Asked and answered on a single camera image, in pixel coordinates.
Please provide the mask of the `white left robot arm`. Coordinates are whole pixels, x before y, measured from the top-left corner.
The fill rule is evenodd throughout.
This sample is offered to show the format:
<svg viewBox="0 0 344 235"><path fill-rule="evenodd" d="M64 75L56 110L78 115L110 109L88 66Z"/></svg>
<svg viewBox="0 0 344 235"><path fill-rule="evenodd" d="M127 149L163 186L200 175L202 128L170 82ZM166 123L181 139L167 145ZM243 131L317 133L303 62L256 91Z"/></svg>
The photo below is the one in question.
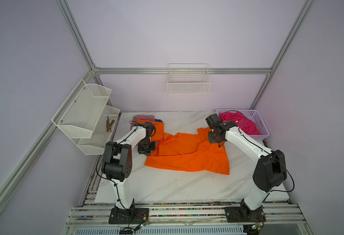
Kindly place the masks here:
<svg viewBox="0 0 344 235"><path fill-rule="evenodd" d="M139 154L149 156L156 148L156 143L151 140L155 134L156 127L151 122L137 122L124 137L105 145L101 171L105 179L112 182L116 195L115 207L121 211L129 212L134 206L127 182L132 172L133 149L137 148Z"/></svg>

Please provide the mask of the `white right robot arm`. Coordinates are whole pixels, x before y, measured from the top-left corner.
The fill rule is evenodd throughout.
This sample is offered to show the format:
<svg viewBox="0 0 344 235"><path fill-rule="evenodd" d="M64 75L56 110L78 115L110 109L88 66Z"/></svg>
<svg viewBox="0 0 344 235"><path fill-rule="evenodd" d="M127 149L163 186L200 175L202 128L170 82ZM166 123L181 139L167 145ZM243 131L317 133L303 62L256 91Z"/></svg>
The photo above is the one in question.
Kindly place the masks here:
<svg viewBox="0 0 344 235"><path fill-rule="evenodd" d="M211 131L209 143L221 147L230 142L244 152L255 164L253 186L241 201L242 213L250 214L261 209L269 194L287 179L285 155L280 150L271 150L244 133L232 121L223 122L216 114L206 118Z"/></svg>

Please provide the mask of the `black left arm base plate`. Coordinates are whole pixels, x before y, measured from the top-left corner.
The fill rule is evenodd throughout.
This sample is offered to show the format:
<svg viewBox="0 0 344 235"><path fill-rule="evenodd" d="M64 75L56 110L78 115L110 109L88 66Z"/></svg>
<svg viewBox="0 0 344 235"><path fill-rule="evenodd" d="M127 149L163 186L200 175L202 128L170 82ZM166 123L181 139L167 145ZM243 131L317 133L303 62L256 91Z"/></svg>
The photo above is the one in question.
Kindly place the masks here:
<svg viewBox="0 0 344 235"><path fill-rule="evenodd" d="M149 208L113 208L109 216L109 224L141 224L149 217Z"/></svg>

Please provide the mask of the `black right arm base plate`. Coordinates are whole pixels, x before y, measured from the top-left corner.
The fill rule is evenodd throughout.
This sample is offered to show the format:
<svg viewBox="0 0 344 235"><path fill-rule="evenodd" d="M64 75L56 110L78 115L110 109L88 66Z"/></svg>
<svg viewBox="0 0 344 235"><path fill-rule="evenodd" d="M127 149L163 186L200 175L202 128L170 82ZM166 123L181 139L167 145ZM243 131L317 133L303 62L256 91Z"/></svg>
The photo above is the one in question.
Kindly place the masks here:
<svg viewBox="0 0 344 235"><path fill-rule="evenodd" d="M224 211L228 223L263 223L266 221L262 208L251 211L243 207L225 207Z"/></svg>

